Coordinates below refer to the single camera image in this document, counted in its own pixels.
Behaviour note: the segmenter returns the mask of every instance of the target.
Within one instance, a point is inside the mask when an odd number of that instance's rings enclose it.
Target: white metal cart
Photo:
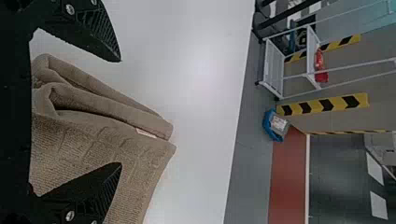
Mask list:
[[[348,12],[344,12],[335,16],[332,16],[330,18],[321,20],[321,21],[315,21],[308,23],[307,25],[300,26],[294,29],[290,29],[288,31],[276,34],[276,35],[271,35],[268,37],[265,37],[262,41],[265,43],[265,58],[264,58],[264,69],[263,69],[263,74],[262,74],[262,81],[259,82],[260,85],[263,85],[266,89],[268,89],[271,93],[273,93],[276,97],[278,97],[280,100],[283,99],[289,99],[292,97],[308,94],[311,92],[315,91],[321,91],[321,90],[327,90],[330,88],[334,87],[339,87],[343,86],[346,84],[350,84],[353,82],[358,82],[358,81],[363,81],[369,78],[374,78],[374,77],[382,77],[390,74],[396,73],[396,69],[388,71],[386,73],[382,74],[376,74],[368,77],[362,77],[358,79],[354,79],[348,82],[343,82],[343,83],[338,83],[334,84],[325,88],[320,87],[320,85],[315,81],[315,74],[319,73],[324,73],[324,72],[334,72],[338,70],[345,70],[345,69],[350,69],[350,68],[355,68],[355,67],[362,67],[362,66],[368,66],[372,64],[377,64],[377,63],[388,63],[388,62],[395,62],[396,63],[396,57],[393,58],[388,58],[384,60],[379,60],[379,61],[372,61],[368,63],[357,63],[357,64],[352,64],[348,66],[342,66],[342,67],[336,67],[332,69],[326,69],[326,70],[320,70],[316,71],[315,70],[315,55],[320,47],[320,39],[318,38],[317,34],[315,31],[311,28],[311,25],[318,24],[324,21],[328,21],[331,19],[334,19],[336,17],[341,17],[344,16],[348,13],[355,12],[358,10],[361,10],[363,8],[367,7],[372,7],[376,4],[381,4],[385,3],[388,8],[388,14],[392,14],[393,11],[391,11],[390,3],[392,0],[381,0],[374,2],[372,4],[368,4],[362,7],[357,7],[352,10],[349,10]],[[281,36],[281,35],[289,35],[291,32],[305,29],[306,30],[306,72],[294,76],[289,76],[289,77],[284,77],[284,72],[285,72],[285,58],[289,57],[290,55],[285,55],[282,53],[282,51],[273,43],[271,40],[274,37]],[[290,96],[284,96],[283,93],[283,84],[284,80],[286,79],[291,79],[291,78],[297,78],[297,77],[305,77],[309,80],[309,82],[315,87],[313,91],[306,91],[306,92],[301,92],[298,94],[290,95]]]

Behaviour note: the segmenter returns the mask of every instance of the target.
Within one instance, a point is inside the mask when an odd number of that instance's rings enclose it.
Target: white tag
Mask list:
[[[274,127],[274,128],[283,132],[287,123],[288,122],[285,119],[280,119],[280,118],[274,116],[273,120],[271,121],[271,127]]]
[[[138,133],[140,133],[140,134],[143,134],[143,135],[147,136],[147,137],[157,138],[157,136],[155,136],[154,134],[148,133],[148,132],[143,131],[143,130],[141,130],[141,129],[136,128],[136,131],[137,131]]]

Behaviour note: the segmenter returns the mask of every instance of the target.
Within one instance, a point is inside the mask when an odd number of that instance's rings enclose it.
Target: red floor stripe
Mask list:
[[[274,143],[269,224],[304,224],[306,136],[290,127],[284,143]]]

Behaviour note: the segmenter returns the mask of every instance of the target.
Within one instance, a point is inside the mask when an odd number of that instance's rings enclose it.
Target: beige knit blanket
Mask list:
[[[156,184],[175,153],[173,127],[157,113],[50,55],[32,64],[30,182],[42,195],[113,161],[120,183],[105,223],[143,222]]]

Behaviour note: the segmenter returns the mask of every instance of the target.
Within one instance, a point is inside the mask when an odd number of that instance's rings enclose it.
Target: yellow and black hazard stripe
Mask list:
[[[324,44],[320,46],[321,51],[326,52],[330,51],[333,49],[339,49],[351,44],[355,44],[361,41],[361,35],[350,35],[348,37],[343,38],[342,40],[339,41],[334,41],[328,44]],[[296,52],[288,57],[285,58],[285,63],[292,63],[296,62],[300,59],[303,59],[306,57],[306,49],[300,52]]]
[[[387,130],[372,130],[372,131],[347,131],[347,132],[314,132],[306,133],[312,135],[325,135],[325,134],[351,134],[351,133],[390,133],[392,131]]]
[[[341,111],[352,108],[369,107],[367,93],[322,98],[288,105],[278,105],[276,113],[281,116],[296,116],[327,111]]]

